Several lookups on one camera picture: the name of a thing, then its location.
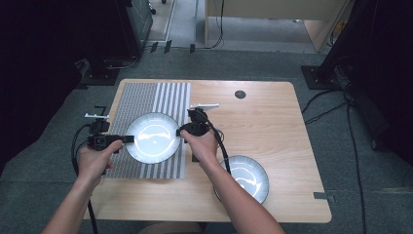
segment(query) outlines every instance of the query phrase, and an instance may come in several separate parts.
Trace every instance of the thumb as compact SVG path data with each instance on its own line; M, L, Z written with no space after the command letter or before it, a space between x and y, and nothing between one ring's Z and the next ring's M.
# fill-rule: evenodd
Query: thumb
M186 130L182 130L180 132L180 135L182 136L182 138L184 138L186 141L190 142L190 138L192 135L190 135Z
M109 146L107 146L102 153L104 154L105 157L109 158L115 151L119 150L122 148L122 141L121 140L115 140Z

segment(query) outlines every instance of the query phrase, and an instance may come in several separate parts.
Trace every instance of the white bowl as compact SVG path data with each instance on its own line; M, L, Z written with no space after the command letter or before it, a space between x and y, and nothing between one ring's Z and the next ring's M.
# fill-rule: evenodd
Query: white bowl
M260 204L264 203L270 190L270 182L264 168L255 160L236 155L229 157L231 175L234 180Z
M134 143L127 150L137 161L156 164L167 160L179 147L176 136L178 124L170 116L153 112L139 116L127 129L127 136L134 136Z

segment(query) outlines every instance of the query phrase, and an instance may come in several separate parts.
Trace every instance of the black and white stripes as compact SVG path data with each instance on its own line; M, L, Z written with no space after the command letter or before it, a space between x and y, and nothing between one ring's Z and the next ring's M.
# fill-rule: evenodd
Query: black and white stripes
M124 135L137 117L149 112L162 112L172 117L179 126L187 123L190 83L127 83L119 100L110 134ZM143 164L121 150L112 157L115 169L106 177L113 178L184 178L186 145L181 143L176 153L159 164Z

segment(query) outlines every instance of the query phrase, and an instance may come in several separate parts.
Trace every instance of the human hand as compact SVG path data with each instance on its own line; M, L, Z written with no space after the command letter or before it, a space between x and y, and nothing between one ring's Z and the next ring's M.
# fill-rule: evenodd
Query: human hand
M216 158L218 142L213 130L209 130L202 136L192 136L185 130L182 130L180 135L189 143L192 153L200 161L201 166L218 163Z
M122 148L122 141L116 140L102 151L95 151L85 146L79 155L78 179L85 182L94 189L100 183L100 176L105 169L112 169L113 163L110 156Z

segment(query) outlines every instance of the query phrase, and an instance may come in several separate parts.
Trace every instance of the black cable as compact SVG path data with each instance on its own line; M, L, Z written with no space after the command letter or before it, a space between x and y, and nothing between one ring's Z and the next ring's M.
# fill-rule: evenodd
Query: black cable
M212 47L205 47L205 49L214 49L216 48L219 44L221 44L221 42L223 41L224 38L224 29L223 29L223 23L222 23L222 18L224 16L224 5L225 5L225 0L222 0L222 4L221 4L221 23L219 25L219 37L218 40L216 41L215 45L213 45Z
M316 98L321 97L321 96L323 96L323 95L326 95L326 94L328 94L328 93L335 92L335 91L340 91L340 90L327 90L327 91L323 91L323 92L320 92L320 93L314 95L314 96L307 102L306 106L305 106L305 107L303 108L303 110L301 111L301 114L304 114L304 112L308 109L308 107L310 106L311 102L313 102L313 100L315 100Z
M306 125L313 124L314 122L316 122L317 120L319 120L322 116L324 116L324 115L326 115L326 114L329 114L329 113L330 113L331 111L333 111L333 110L336 110L336 109L339 109L339 108L345 106L347 103L348 103L348 102L345 101L345 102L343 102L343 103L341 103L341 104L339 104L339 105L337 105L337 106L335 106L335 107L333 107L333 108L331 108L331 109L329 109L329 110L321 113L320 115L315 116L315 117L307 120L307 121L305 122L305 124L306 124Z
M361 205L362 233L366 234L367 233L367 228L366 228L366 224L365 224L364 193L363 193L362 185L361 185L357 145L356 145L355 135L353 133L353 127L352 127L352 122L351 122L351 118L350 118L350 106L351 106L350 103L348 103L348 105L347 105L347 121L349 123L350 136L352 138L353 149L355 151L355 158L356 158L357 184L358 184L358 190L359 190L359 193L360 193L360 205Z
M80 127L80 128L76 131L76 134L75 134L75 136L74 136L74 138L73 138L73 140L72 140L72 150L71 150L70 152L71 152L72 166L73 166L73 169L75 170L76 176L79 175L79 166L78 166L78 163L77 163L77 155L75 154L76 140L77 140L77 137L78 137L78 135L80 134L80 132L82 132L83 129L85 129L85 128L87 128L87 127L90 127L90 126L91 126L90 124L85 124L85 125L83 125L82 127Z
M83 141L83 142L77 147L77 149L76 149L76 151L75 151L76 140L77 140L77 137L79 136L80 132L82 132L83 129L85 129L85 128L87 128L87 127L90 127L90 126L91 126L90 124L85 124L85 125L83 125L81 128L79 128L79 129L76 131L76 134L75 134L75 136L74 136L74 138L73 138L73 141L72 141L71 161L72 161L73 169L75 170L76 176L79 175L79 165L78 165L78 162L77 162L77 153L78 153L78 151L79 151L79 148L80 148L84 143L86 143L86 140ZM89 200L89 203L88 203L88 211L89 211L89 216L91 217L91 223L92 223L92 228L93 228L93 230L94 230L94 234L97 234L97 233L98 233L98 231L97 231L97 223L96 223L96 218L95 218L95 216L94 216L94 209L93 209L93 207L92 207L92 202L91 202L91 200Z
M219 147L221 147L221 150L222 150L222 155L224 156L225 169L227 170L229 174L231 174L228 153L227 153L227 150L225 149L224 143L221 140L221 136L219 132L213 127L212 123L208 120L208 118L205 116L203 112L199 111L198 109L195 109L195 111L197 111L204 118L204 120L209 124L209 127L213 130L216 141L218 141Z

